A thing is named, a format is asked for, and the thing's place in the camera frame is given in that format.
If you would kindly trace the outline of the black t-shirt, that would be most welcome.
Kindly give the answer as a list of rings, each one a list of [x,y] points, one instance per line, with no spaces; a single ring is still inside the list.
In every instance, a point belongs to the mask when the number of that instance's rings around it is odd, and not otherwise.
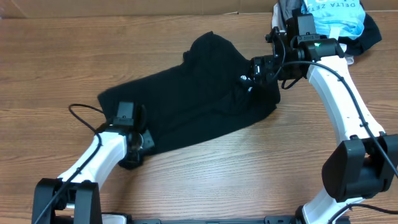
[[[248,127],[268,117],[280,101],[276,83],[248,79],[251,63],[212,32],[195,40],[183,62],[168,70],[109,88],[98,95],[106,119],[119,104],[134,103],[144,137],[120,162],[139,167],[146,156],[192,146]]]

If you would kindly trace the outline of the grey folded garment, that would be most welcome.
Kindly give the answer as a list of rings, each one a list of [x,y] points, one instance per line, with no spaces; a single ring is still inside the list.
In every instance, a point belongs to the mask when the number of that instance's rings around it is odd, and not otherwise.
[[[276,6],[279,17],[286,21],[293,17],[293,11],[302,7],[302,0],[278,0]]]

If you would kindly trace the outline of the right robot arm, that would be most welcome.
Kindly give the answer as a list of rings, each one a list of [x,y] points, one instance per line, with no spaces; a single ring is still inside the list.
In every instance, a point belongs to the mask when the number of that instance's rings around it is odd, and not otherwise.
[[[248,79],[257,85],[306,78],[319,94],[337,147],[322,167],[323,187],[294,215],[266,223],[348,223],[346,212],[387,191],[397,177],[397,136],[386,134],[362,100],[349,74],[345,50],[314,29],[292,36],[274,27],[266,35],[272,55],[254,57]]]

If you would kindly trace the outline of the black folded garment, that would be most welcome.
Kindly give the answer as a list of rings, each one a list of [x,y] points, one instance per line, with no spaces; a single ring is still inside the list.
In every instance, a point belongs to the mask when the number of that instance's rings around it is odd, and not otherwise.
[[[348,55],[359,56],[382,40],[380,30],[374,19],[366,13],[364,18],[364,30],[356,39],[340,37],[338,42],[346,45]]]

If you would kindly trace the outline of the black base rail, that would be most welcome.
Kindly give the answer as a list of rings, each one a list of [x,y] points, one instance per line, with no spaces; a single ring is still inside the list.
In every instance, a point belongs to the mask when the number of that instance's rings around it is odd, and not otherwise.
[[[209,220],[134,219],[125,213],[103,213],[103,224],[294,224],[303,223],[295,216],[267,216],[265,218],[235,218]]]

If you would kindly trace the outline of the light blue folded shirt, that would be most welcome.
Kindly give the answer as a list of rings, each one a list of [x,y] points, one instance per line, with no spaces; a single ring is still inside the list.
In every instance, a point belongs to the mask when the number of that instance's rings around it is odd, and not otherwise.
[[[360,0],[303,0],[301,12],[311,14],[318,34],[339,28],[340,37],[356,39],[363,33],[366,13]]]

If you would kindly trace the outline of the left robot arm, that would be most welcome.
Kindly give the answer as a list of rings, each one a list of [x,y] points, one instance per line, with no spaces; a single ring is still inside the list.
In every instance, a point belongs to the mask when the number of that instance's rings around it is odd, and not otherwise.
[[[115,166],[142,165],[154,146],[146,119],[145,106],[120,102],[116,114],[93,130],[92,143],[71,168],[37,183],[32,223],[132,223],[130,215],[102,212],[100,188]]]

